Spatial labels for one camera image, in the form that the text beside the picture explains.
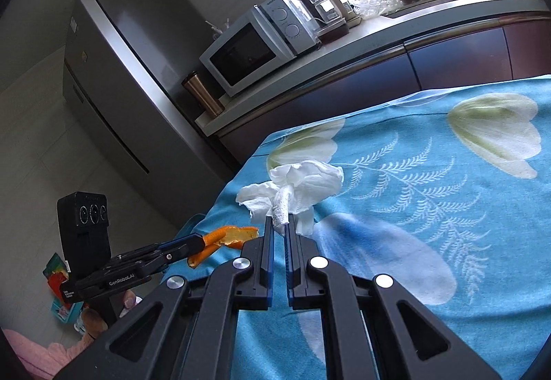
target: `orange peel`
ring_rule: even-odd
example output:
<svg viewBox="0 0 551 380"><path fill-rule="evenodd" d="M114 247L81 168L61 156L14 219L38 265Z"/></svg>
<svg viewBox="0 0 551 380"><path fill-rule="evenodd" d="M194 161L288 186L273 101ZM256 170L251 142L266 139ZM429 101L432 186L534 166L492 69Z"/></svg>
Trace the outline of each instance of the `orange peel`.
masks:
<svg viewBox="0 0 551 380"><path fill-rule="evenodd" d="M246 241L257 237L258 228L254 226L221 226L203 236L205 249L200 253L189 256L187 258L187 264L190 268L195 269L202 261L214 254L222 246L241 250Z"/></svg>

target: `leaf pattern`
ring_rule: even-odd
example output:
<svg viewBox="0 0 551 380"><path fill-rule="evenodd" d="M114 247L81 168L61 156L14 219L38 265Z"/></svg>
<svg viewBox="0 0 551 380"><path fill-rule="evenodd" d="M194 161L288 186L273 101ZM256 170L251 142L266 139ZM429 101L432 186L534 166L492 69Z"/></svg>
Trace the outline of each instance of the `leaf pattern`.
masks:
<svg viewBox="0 0 551 380"><path fill-rule="evenodd" d="M352 196L352 199L380 198L392 183L401 185L400 193L393 204L372 209L373 212L392 214L406 213L408 216L396 223L398 226L410 226L410 234L424 234L426 243L440 242L439 252L447 262L459 271L466 281L466 293L470 300L478 291L484 279L486 258L480 253L489 249L476 242L488 235L472 231L486 217L486 214L472 218L463 217L461 213L468 212L480 200L477 194L470 201L450 201L447 199L459 193L465 186L467 175L459 183L427 186L444 180L455 165L452 157L441 169L429 172L416 172L413 169L422 166L429 158L433 141L430 138L423 151L401 161L384 162L379 166L375 162L390 154L398 144L398 134L381 149L359 158L353 163L338 164L351 174L348 176L348 186L341 194L348 194L357 188L364 179L364 172L377 174L374 187L366 195Z"/></svg>

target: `microwave window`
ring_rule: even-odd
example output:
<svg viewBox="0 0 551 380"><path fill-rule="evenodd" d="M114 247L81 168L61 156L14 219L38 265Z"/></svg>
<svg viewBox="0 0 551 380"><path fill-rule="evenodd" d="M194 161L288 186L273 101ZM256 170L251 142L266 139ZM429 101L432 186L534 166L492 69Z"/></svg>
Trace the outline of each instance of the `microwave window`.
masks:
<svg viewBox="0 0 551 380"><path fill-rule="evenodd" d="M210 57L210 62L228 84L234 86L275 57L252 24L248 23Z"/></svg>

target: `microwave knob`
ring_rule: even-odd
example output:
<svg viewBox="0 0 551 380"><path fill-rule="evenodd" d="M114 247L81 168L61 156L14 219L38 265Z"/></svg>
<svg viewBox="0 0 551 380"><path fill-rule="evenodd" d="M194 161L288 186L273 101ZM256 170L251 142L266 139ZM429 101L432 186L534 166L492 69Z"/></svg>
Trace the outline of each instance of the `microwave knob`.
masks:
<svg viewBox="0 0 551 380"><path fill-rule="evenodd" d="M287 10L284 8L278 8L273 12L273 18L276 21L283 21L287 18Z"/></svg>
<svg viewBox="0 0 551 380"><path fill-rule="evenodd" d="M286 34L289 38L298 37L298 36L299 36L299 33L300 33L300 29L299 29L298 26L296 26L295 24L289 24L289 25L285 28L285 34Z"/></svg>

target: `copper tumbler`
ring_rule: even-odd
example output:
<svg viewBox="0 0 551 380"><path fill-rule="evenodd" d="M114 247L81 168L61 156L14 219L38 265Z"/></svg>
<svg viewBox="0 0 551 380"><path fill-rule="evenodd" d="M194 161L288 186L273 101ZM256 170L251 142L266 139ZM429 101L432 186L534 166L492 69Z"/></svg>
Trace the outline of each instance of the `copper tumbler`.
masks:
<svg viewBox="0 0 551 380"><path fill-rule="evenodd" d="M210 92L208 92L205 85L201 82L197 72L193 71L189 74L184 81L182 86L186 88L191 94L197 99L197 101L205 108L205 111L212 118L219 116L222 111L224 111L224 106L222 103L215 99Z"/></svg>

